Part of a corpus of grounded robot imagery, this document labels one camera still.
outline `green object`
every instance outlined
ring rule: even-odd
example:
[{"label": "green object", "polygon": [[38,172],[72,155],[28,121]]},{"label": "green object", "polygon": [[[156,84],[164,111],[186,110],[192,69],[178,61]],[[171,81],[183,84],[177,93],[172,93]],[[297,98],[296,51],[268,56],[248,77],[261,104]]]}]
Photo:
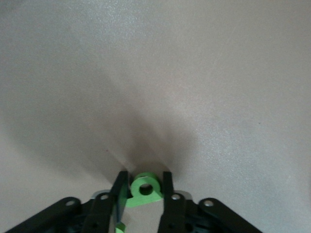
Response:
[{"label": "green object", "polygon": [[137,175],[131,184],[132,198],[126,202],[126,207],[145,205],[162,199],[160,183],[155,174],[144,172]]},{"label": "green object", "polygon": [[121,222],[119,222],[116,225],[116,232],[115,233],[125,233],[125,225]]}]

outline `screw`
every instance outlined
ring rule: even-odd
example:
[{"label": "screw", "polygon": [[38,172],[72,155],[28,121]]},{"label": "screw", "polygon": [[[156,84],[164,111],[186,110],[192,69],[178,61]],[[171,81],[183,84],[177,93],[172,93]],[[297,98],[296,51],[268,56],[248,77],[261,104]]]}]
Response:
[{"label": "screw", "polygon": [[180,199],[180,196],[178,194],[173,194],[172,195],[172,199],[173,200],[179,200]]},{"label": "screw", "polygon": [[70,201],[68,201],[67,203],[66,203],[66,206],[71,206],[71,205],[73,205],[74,204],[74,201],[73,200],[70,200]]},{"label": "screw", "polygon": [[102,195],[101,196],[101,200],[105,200],[105,199],[107,199],[109,196],[107,195],[107,194],[104,194],[104,195]]},{"label": "screw", "polygon": [[205,200],[204,201],[204,206],[211,207],[213,205],[214,205],[214,203],[211,200]]}]

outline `gray surface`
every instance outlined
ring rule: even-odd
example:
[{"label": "gray surface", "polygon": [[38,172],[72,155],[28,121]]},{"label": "gray surface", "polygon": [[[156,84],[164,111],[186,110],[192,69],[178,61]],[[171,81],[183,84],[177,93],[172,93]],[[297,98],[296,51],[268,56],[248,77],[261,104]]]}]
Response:
[{"label": "gray surface", "polygon": [[310,1],[3,0],[0,231],[125,168],[310,233],[310,90]]}]

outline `bolt hole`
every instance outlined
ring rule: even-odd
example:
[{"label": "bolt hole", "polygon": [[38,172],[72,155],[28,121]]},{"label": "bolt hole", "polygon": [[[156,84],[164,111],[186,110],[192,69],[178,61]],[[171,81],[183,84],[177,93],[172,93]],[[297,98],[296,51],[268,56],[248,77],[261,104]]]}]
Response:
[{"label": "bolt hole", "polygon": [[173,194],[173,195],[171,196],[171,198],[172,198],[173,200],[179,200],[179,199],[180,199],[180,196],[179,196],[177,193],[175,193],[175,194]]},{"label": "bolt hole", "polygon": [[101,196],[101,200],[106,200],[109,196],[107,194],[104,194]]},{"label": "bolt hole", "polygon": [[206,207],[211,207],[213,205],[214,205],[214,203],[211,200],[205,200],[204,201],[204,206],[206,206]]},{"label": "bolt hole", "polygon": [[66,203],[66,206],[71,206],[71,205],[73,205],[74,204],[74,201],[73,200],[70,200],[70,201],[68,201],[67,203]]},{"label": "bolt hole", "polygon": [[143,185],[141,185],[141,186],[139,187],[139,192],[140,192],[142,195],[145,195],[145,196],[151,194],[151,193],[153,192],[153,190],[154,190],[154,189],[152,188],[152,186],[151,186],[150,184],[148,184],[148,183],[144,183]]},{"label": "bolt hole", "polygon": [[193,226],[189,223],[186,223],[185,225],[186,231],[187,232],[192,232],[193,231]]}]

